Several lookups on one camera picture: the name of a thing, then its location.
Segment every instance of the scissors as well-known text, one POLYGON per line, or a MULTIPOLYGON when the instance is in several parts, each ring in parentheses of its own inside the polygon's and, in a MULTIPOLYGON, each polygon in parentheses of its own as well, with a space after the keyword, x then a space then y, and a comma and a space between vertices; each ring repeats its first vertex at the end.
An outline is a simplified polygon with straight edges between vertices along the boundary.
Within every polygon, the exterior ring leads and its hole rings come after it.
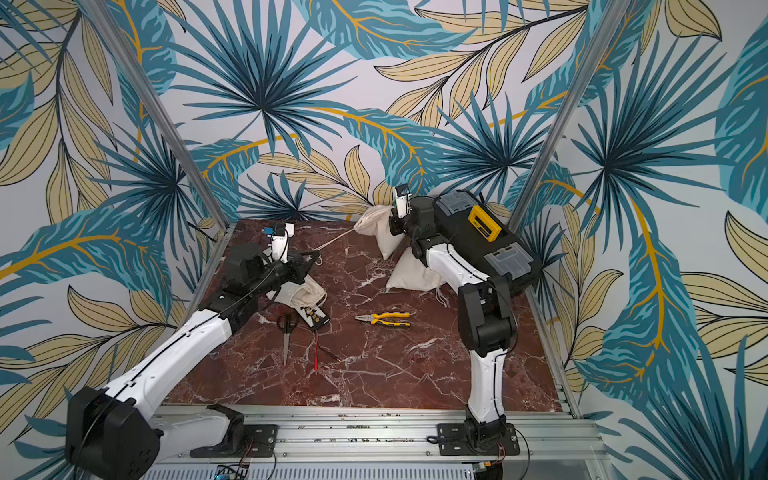
POLYGON ((283 331, 283 365, 288 363, 288 344, 290 333, 299 324, 299 316, 295 312, 281 313, 277 317, 277 328, 283 331))

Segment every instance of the cloth bag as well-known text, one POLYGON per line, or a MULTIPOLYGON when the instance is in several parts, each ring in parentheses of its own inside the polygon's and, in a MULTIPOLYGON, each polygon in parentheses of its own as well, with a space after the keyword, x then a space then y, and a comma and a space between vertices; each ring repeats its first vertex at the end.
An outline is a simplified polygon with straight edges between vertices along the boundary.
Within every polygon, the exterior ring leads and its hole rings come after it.
POLYGON ((413 256, 411 247, 408 247, 395 265, 392 275, 389 276, 386 288, 395 287, 428 292, 443 283, 445 280, 437 272, 424 266, 420 260, 413 256))
POLYGON ((355 223, 354 229, 360 235, 375 235, 376 242, 381 250, 384 260, 388 259, 395 251, 402 239, 406 236, 392 235, 389 232, 389 216, 392 214, 392 207, 389 205, 374 205, 360 216, 355 223))

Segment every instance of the yellow latch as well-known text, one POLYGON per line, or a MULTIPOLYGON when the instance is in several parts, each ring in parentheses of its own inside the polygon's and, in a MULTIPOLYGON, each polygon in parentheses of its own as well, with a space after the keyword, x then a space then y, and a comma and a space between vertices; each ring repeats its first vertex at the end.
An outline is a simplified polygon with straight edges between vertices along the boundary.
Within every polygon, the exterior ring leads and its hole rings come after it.
POLYGON ((496 240, 496 237, 502 232, 502 227, 479 205, 472 207, 472 211, 469 212, 469 223, 474 225, 475 229, 477 229, 488 242, 496 240))

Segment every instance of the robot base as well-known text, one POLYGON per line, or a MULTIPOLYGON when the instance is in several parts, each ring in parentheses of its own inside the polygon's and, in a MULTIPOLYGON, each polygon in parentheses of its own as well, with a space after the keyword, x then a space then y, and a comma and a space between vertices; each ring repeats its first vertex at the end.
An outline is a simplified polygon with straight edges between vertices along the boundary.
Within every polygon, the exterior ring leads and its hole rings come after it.
MULTIPOLYGON (((520 455, 520 445, 518 444, 518 438, 515 435, 515 427, 508 423, 507 432, 498 439, 504 446, 506 455, 515 456, 520 455)), ((486 452, 480 452, 476 449, 472 449, 469 446, 469 437, 467 428, 464 423, 439 423, 437 425, 437 437, 439 439, 451 439, 447 442, 440 444, 440 456, 442 457, 456 457, 463 455, 494 455, 498 452, 497 444, 486 452)))

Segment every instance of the red wire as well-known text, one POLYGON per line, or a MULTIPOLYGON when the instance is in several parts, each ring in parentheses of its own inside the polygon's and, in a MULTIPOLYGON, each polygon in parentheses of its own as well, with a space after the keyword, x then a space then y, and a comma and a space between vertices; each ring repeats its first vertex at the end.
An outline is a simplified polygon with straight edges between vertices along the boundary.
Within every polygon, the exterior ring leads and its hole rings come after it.
POLYGON ((245 458, 248 456, 252 448, 253 448, 253 439, 249 439, 248 448, 245 450, 245 453, 243 453, 243 458, 241 458, 240 461, 237 463, 238 467, 243 468, 243 460, 245 460, 245 458))
POLYGON ((315 330, 315 372, 317 371, 317 343, 320 341, 320 335, 315 330))

